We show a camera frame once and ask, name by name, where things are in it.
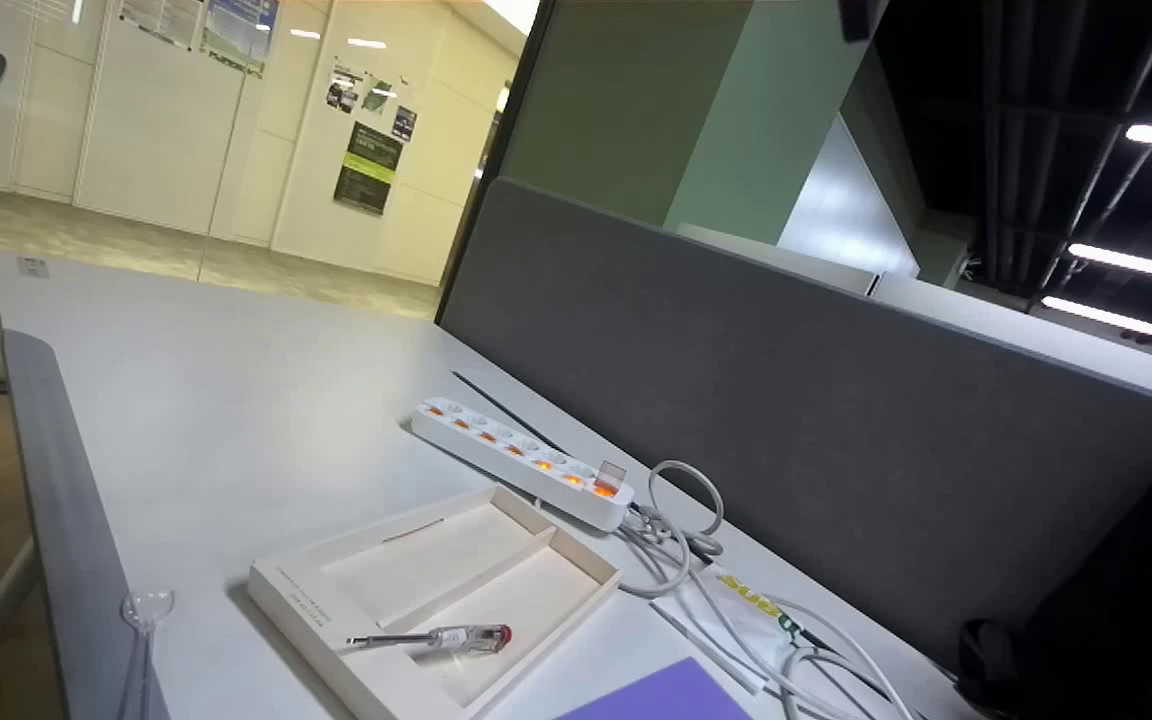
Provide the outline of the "white power strip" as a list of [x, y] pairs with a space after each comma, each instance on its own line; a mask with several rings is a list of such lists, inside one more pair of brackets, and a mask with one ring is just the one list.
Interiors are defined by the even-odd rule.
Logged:
[[626, 483], [477, 408], [431, 395], [408, 418], [408, 430], [590, 534], [614, 534], [626, 522]]

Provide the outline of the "clear-handled screwdriver red cap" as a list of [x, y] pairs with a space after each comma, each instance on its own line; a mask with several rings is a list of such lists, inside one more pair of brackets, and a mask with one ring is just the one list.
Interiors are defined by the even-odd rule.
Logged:
[[408, 648], [411, 656], [493, 656], [511, 646], [509, 626], [440, 626], [427, 631], [370, 631], [370, 636], [346, 636], [351, 651], [370, 651], [370, 648]]

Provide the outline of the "white compartment tray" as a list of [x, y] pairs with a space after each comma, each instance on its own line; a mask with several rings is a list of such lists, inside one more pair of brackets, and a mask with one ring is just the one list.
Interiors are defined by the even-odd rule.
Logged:
[[[489, 490], [251, 563], [247, 596], [359, 720], [477, 720], [567, 642], [620, 570], [535, 503]], [[443, 626], [509, 626], [481, 656], [359, 648]]]

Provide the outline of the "clear plastic suction cup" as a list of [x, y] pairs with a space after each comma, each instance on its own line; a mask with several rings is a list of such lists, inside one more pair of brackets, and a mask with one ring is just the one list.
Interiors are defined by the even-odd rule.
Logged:
[[152, 631], [177, 613], [177, 592], [172, 590], [135, 590], [122, 596], [119, 613], [135, 631]]

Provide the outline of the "purple paper sheet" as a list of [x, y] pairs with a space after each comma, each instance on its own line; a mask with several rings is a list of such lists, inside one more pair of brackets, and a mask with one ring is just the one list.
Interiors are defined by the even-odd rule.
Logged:
[[694, 662], [675, 662], [558, 720], [748, 720], [748, 714]]

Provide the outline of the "green black wall poster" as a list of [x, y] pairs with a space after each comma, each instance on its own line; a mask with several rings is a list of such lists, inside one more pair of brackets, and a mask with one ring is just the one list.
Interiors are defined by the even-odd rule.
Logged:
[[355, 123], [340, 162], [330, 202], [381, 216], [389, 210], [401, 155], [401, 139]]

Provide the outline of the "grey desk partition panel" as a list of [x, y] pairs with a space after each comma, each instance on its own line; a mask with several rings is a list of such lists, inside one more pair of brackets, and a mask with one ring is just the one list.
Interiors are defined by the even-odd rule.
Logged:
[[440, 324], [932, 656], [1029, 622], [1152, 483], [1152, 355], [966, 296], [896, 308], [529, 185]]

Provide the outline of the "green pillar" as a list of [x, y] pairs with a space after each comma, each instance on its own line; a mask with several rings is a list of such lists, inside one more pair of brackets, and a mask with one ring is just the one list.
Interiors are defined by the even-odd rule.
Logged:
[[774, 245], [892, 0], [541, 0], [498, 174]]

